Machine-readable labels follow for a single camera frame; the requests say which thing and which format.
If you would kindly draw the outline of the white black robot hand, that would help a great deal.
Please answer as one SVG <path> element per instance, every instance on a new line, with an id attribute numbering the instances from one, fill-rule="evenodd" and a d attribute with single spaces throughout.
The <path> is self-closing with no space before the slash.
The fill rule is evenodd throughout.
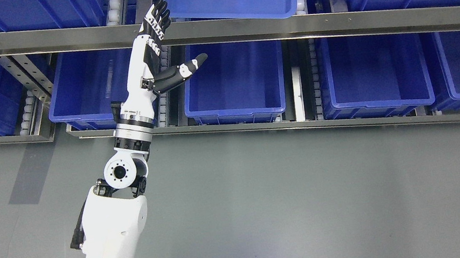
<path id="1" fill-rule="evenodd" d="M 127 73 L 128 97 L 119 114 L 122 119 L 153 119 L 152 105 L 156 97 L 186 82 L 208 58 L 207 53 L 201 53 L 184 64 L 160 69 L 162 41 L 171 24 L 169 15 L 165 0 L 156 0 L 144 14 L 131 49 Z"/>

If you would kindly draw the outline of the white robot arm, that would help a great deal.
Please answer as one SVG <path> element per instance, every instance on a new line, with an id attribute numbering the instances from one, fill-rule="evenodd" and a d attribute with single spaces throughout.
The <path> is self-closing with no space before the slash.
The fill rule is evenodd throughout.
<path id="1" fill-rule="evenodd" d="M 85 258 L 134 258 L 147 219 L 147 161 L 155 97 L 114 108 L 114 154 L 89 188 L 71 247 Z"/>

